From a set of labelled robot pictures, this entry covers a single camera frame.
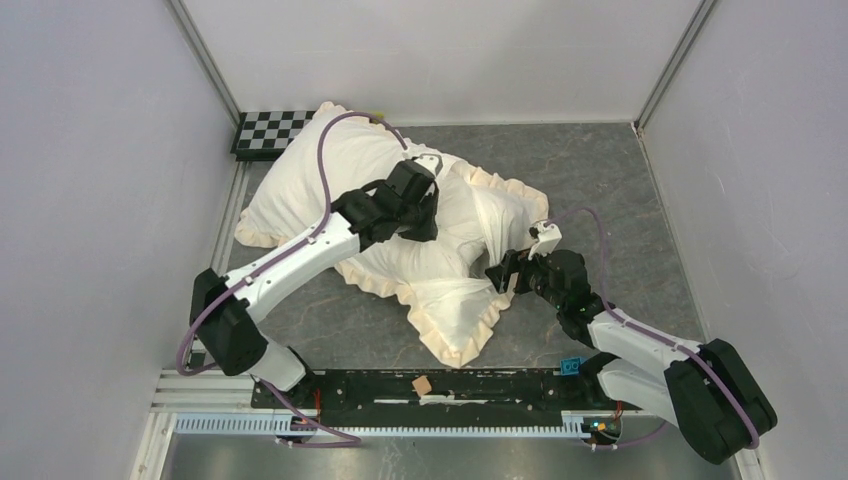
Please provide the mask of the grey pillowcase with cream ruffle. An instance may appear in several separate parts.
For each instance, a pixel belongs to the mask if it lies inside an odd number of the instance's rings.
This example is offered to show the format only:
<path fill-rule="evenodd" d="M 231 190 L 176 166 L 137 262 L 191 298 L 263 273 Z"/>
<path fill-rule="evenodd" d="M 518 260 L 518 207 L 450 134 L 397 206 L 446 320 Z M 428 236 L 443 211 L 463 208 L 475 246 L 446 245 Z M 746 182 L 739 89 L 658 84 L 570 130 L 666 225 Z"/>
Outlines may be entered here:
<path fill-rule="evenodd" d="M 240 214 L 235 239 L 248 247 L 277 247 L 319 221 L 326 197 L 383 179 L 405 156 L 429 151 L 325 102 L 263 178 Z M 472 190 L 535 188 L 451 154 L 442 158 L 437 238 L 419 243 L 395 237 L 338 263 L 337 271 L 364 292 L 396 297 L 433 356 L 461 367 L 480 354 L 512 300 L 484 274 L 488 255 Z"/>

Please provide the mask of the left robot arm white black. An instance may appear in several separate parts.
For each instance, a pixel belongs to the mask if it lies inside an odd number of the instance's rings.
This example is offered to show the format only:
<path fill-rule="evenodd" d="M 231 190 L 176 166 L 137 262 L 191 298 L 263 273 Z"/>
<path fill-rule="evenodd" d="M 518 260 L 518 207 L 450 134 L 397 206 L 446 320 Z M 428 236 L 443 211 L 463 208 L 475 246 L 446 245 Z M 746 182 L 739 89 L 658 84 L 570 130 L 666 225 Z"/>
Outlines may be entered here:
<path fill-rule="evenodd" d="M 198 340 L 213 367 L 227 376 L 250 374 L 276 387 L 290 407 L 306 405 L 314 381 L 289 347 L 258 325 L 286 297 L 318 273 L 394 236 L 436 239 L 440 156 L 424 154 L 394 166 L 387 178 L 340 195 L 321 219 L 258 260 L 193 283 L 189 338 Z"/>

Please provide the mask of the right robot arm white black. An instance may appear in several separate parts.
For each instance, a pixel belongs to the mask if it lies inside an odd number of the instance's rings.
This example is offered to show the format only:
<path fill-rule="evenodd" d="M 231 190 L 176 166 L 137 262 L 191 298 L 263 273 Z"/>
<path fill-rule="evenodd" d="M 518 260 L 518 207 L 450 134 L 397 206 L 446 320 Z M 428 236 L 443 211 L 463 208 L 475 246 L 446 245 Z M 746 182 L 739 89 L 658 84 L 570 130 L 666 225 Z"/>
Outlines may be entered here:
<path fill-rule="evenodd" d="M 585 405 L 637 406 L 676 427 L 712 464 L 757 448 L 777 426 L 774 407 L 730 343 L 686 340 L 635 320 L 593 290 L 582 255 L 510 250 L 485 275 L 499 293 L 545 300 L 568 337 L 596 350 L 577 382 Z"/>

